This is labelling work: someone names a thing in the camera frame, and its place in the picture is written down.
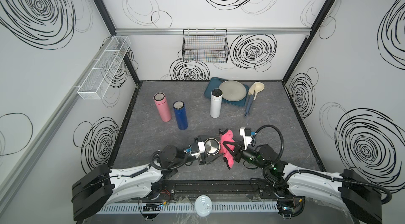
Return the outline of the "blue thermos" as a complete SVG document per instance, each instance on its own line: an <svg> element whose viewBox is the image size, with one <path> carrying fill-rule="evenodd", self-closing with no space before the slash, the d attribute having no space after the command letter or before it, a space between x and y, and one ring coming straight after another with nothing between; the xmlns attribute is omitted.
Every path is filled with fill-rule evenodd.
<svg viewBox="0 0 405 224"><path fill-rule="evenodd" d="M178 128L180 130L186 130L188 128L188 120L184 102L183 101L174 102L173 108Z"/></svg>

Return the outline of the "white mesh shelf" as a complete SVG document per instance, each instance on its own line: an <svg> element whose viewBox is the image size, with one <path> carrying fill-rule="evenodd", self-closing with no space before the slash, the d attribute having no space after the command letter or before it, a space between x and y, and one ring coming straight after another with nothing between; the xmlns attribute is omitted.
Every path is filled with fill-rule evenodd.
<svg viewBox="0 0 405 224"><path fill-rule="evenodd" d="M112 85L113 79L130 46L127 36L113 36L106 39L96 62L78 89L84 100L102 100Z"/></svg>

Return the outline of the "grey round plate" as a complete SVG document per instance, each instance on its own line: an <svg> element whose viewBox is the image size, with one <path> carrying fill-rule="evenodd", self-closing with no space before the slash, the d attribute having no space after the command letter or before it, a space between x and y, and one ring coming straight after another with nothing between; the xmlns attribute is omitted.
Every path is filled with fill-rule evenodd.
<svg viewBox="0 0 405 224"><path fill-rule="evenodd" d="M219 89L223 93L223 98L231 102L237 102L245 98L247 90L238 81L224 81Z"/></svg>

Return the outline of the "pink thermos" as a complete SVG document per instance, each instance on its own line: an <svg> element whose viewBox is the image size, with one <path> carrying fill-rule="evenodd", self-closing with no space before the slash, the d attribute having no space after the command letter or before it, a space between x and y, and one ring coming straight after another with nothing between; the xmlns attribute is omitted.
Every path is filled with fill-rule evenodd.
<svg viewBox="0 0 405 224"><path fill-rule="evenodd" d="M170 108L164 93L156 93L154 95L154 102L160 118L163 122L169 122L172 119Z"/></svg>

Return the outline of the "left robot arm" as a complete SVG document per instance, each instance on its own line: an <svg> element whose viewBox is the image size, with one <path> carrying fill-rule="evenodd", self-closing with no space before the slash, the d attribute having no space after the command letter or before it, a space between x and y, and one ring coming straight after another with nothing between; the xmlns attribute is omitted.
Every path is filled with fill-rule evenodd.
<svg viewBox="0 0 405 224"><path fill-rule="evenodd" d="M155 151L145 165L126 169L97 166L72 186L73 219L82 221L109 204L145 198L159 181L170 178L182 166L194 161L212 163L223 155L222 148L219 139L198 136L185 148L167 145Z"/></svg>

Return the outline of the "beige ladle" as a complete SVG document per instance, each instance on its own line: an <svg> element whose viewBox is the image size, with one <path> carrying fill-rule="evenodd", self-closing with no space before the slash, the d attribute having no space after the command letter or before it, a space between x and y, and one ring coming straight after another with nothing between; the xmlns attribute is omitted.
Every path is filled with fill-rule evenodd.
<svg viewBox="0 0 405 224"><path fill-rule="evenodd" d="M262 82L255 82L254 84L254 100L256 100L256 97L259 92L263 91L265 89L265 85Z"/></svg>

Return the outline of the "teal tray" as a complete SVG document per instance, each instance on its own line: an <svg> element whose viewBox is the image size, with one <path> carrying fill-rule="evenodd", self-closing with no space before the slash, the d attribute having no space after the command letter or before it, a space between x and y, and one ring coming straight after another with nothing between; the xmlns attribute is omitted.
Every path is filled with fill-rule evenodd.
<svg viewBox="0 0 405 224"><path fill-rule="evenodd" d="M218 89L219 86L223 83L226 82L226 79L223 78L219 78L219 77L212 77L205 92L204 92L204 96L208 99L211 98L211 93L213 89ZM244 98L240 101L229 101L225 98L223 98L223 102L224 103L228 103L237 107L244 107L247 104L247 94L245 94Z"/></svg>

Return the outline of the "pink cloth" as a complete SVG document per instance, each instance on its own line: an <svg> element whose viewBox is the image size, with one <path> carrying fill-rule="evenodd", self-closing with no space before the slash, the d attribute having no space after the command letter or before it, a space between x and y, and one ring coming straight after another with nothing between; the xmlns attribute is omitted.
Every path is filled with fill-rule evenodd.
<svg viewBox="0 0 405 224"><path fill-rule="evenodd" d="M234 143L233 132L229 129L226 129L224 132L220 133L220 153L223 154L223 161L226 163L226 166L229 170L234 165L234 158L232 153L235 149L235 146L229 143Z"/></svg>

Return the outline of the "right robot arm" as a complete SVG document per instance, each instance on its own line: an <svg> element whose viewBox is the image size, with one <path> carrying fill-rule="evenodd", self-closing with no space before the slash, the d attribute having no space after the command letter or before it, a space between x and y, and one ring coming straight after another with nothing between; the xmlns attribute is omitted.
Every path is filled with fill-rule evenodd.
<svg viewBox="0 0 405 224"><path fill-rule="evenodd" d="M260 168L264 180L278 196L312 198L347 210L366 224L382 223L383 188L352 170L330 173L303 169L284 161L273 163L278 155L267 144L258 151L231 141L221 145L234 161L244 160Z"/></svg>

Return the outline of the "gold thermos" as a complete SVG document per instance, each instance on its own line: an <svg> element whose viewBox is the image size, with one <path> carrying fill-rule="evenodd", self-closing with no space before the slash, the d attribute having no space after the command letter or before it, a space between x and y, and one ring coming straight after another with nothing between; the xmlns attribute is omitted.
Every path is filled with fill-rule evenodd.
<svg viewBox="0 0 405 224"><path fill-rule="evenodd" d="M205 153L207 155L216 155L220 152L220 143L215 138L209 138L204 142Z"/></svg>

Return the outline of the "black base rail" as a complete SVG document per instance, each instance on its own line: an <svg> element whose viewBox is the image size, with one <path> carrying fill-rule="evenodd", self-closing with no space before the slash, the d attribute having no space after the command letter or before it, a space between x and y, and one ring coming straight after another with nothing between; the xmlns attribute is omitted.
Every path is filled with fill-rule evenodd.
<svg viewBox="0 0 405 224"><path fill-rule="evenodd" d="M303 196L294 196L287 189L275 188L266 180L163 180L151 186L151 192L142 196L145 200L174 200L176 196L220 194L254 194L261 199L298 201Z"/></svg>

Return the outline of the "white thermos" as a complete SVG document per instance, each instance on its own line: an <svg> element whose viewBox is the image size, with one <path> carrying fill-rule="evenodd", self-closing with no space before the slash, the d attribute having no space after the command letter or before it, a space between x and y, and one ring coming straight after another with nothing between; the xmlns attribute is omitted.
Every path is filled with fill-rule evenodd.
<svg viewBox="0 0 405 224"><path fill-rule="evenodd" d="M211 110L210 115L216 119L220 116L223 92L220 89L213 89L211 92Z"/></svg>

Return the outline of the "blue handled utensil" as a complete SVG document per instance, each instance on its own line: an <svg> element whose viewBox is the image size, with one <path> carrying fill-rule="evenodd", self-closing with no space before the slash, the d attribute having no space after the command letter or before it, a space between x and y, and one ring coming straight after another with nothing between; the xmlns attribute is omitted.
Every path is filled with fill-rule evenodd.
<svg viewBox="0 0 405 224"><path fill-rule="evenodd" d="M256 83L254 83L248 90L247 106L246 106L246 110L244 113L245 117L247 117L249 115L250 108L253 104L253 95L254 95L255 88L256 88Z"/></svg>

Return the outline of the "white round can lid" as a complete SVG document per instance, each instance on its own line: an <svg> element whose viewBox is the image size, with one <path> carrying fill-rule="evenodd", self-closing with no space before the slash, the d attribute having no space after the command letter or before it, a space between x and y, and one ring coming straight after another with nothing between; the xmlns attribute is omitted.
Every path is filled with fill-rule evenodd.
<svg viewBox="0 0 405 224"><path fill-rule="evenodd" d="M194 207L195 212L200 217L206 217L211 214L213 209L213 203L209 196L201 195L196 199Z"/></svg>

